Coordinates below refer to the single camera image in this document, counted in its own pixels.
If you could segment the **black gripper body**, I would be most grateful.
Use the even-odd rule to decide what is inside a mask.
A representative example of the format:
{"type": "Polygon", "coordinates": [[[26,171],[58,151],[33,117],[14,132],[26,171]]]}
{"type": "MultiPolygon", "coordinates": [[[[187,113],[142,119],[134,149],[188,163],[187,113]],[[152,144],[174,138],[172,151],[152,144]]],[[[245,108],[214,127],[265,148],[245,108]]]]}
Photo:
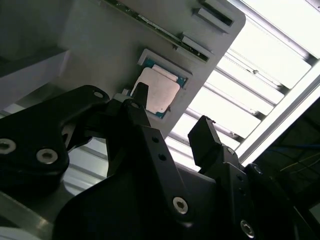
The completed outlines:
{"type": "Polygon", "coordinates": [[[125,172],[72,198],[58,214],[55,240],[231,240],[233,225],[223,211],[216,182],[194,171],[180,176],[190,194],[193,217],[176,221],[150,182],[125,172]]]}

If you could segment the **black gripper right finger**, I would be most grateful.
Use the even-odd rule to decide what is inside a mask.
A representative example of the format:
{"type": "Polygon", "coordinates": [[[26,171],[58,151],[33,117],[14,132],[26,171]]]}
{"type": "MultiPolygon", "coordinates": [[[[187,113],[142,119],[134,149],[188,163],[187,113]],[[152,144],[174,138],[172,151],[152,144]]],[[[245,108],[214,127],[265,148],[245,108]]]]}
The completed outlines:
{"type": "Polygon", "coordinates": [[[215,180],[218,240],[308,240],[310,228],[284,191],[258,165],[241,166],[203,115],[188,134],[200,173],[215,180]]]}

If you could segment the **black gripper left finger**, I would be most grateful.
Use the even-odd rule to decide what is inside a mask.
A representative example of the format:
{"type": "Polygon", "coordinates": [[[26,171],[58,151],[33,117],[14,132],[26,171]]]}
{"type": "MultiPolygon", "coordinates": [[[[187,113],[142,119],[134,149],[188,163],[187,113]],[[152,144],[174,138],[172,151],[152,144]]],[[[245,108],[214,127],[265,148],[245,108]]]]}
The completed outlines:
{"type": "Polygon", "coordinates": [[[50,192],[67,170],[69,152],[93,137],[106,140],[111,173],[131,172],[149,182],[173,218],[186,224],[194,211],[190,194],[158,129],[145,111],[148,87],[118,102],[84,85],[0,121],[0,187],[39,194],[50,192]]]}

